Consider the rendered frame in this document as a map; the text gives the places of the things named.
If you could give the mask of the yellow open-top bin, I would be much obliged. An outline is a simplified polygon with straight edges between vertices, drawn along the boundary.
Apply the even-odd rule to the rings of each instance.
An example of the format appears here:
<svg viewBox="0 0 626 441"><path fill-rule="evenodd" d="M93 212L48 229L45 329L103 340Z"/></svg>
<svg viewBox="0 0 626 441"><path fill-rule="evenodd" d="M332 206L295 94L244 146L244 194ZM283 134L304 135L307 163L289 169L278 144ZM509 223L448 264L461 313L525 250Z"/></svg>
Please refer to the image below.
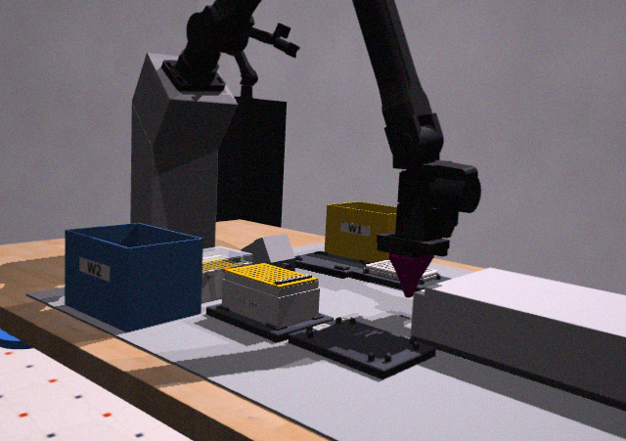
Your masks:
<svg viewBox="0 0 626 441"><path fill-rule="evenodd" d="M372 263L390 260L378 250L377 234L395 232L396 214L395 206L361 201L327 204L325 252Z"/></svg>

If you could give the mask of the blue open-top bin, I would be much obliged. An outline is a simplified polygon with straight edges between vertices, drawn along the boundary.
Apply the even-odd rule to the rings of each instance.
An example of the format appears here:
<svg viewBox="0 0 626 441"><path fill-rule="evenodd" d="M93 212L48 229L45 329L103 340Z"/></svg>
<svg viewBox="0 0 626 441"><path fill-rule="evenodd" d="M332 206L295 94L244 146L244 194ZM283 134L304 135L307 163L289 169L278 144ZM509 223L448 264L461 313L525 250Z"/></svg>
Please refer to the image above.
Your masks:
<svg viewBox="0 0 626 441"><path fill-rule="evenodd" d="M199 315L202 249L141 223L65 230L65 305L125 332Z"/></svg>

